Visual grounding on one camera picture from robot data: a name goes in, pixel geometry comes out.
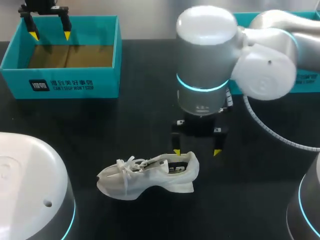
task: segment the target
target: background wall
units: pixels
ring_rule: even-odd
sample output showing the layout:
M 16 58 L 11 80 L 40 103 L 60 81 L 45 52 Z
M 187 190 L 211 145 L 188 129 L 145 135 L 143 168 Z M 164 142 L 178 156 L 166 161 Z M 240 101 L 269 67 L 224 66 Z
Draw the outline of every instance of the background wall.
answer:
M 9 41 L 20 21 L 23 0 L 0 0 L 0 41 Z M 124 39 L 175 38 L 181 12 L 196 5 L 215 5 L 231 12 L 270 9 L 313 11 L 319 0 L 58 0 L 70 15 L 118 15 Z

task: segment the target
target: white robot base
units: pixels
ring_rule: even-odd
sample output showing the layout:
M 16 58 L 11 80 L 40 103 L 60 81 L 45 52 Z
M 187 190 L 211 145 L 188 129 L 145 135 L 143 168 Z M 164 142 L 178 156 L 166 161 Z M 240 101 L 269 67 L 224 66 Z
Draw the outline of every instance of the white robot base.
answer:
M 50 145 L 0 132 L 0 213 L 1 240 L 78 239 L 72 186 Z

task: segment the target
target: shoe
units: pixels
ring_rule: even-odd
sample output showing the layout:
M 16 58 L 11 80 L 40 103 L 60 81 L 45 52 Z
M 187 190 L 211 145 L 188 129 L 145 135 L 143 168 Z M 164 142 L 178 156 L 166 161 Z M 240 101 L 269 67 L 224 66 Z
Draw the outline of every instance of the shoe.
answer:
M 130 157 L 97 175 L 98 189 L 119 200 L 135 200 L 149 187 L 160 186 L 173 193 L 193 193 L 193 181 L 199 173 L 199 162 L 193 152 L 162 154 L 150 160 Z

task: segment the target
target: yellow fingertip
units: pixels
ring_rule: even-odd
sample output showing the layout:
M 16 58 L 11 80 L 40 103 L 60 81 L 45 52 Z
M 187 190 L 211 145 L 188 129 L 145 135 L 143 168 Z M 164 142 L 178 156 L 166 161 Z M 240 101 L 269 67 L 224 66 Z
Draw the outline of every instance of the yellow fingertip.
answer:
M 64 35 L 65 35 L 65 39 L 68 41 L 70 37 L 70 31 L 65 31 Z
M 180 156 L 180 149 L 173 149 L 174 153 Z
M 39 41 L 39 38 L 35 31 L 30 31 L 29 33 L 31 34 L 32 37 L 34 37 L 35 40 Z
M 222 149 L 215 149 L 213 152 L 213 156 L 216 156 L 217 154 L 221 153 Z

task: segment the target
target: black table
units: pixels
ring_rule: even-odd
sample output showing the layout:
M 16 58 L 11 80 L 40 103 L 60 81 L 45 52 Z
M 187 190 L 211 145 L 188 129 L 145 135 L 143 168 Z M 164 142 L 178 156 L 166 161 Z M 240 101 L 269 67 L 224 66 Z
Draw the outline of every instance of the black table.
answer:
M 0 44 L 1 56 L 7 46 Z M 76 198 L 81 239 L 290 240 L 287 204 L 317 154 L 264 132 L 241 96 L 233 98 L 233 112 L 223 120 L 230 131 L 216 158 L 210 139 L 182 140 L 182 151 L 194 151 L 200 162 L 194 193 L 152 187 L 135 201 L 120 201 L 97 190 L 96 175 L 116 159 L 170 153 L 171 123 L 183 116 L 173 40 L 124 40 L 122 58 L 118 100 L 15 100 L 0 79 L 0 132 L 39 138 L 60 154 Z M 320 147 L 320 94 L 250 102 L 282 136 Z

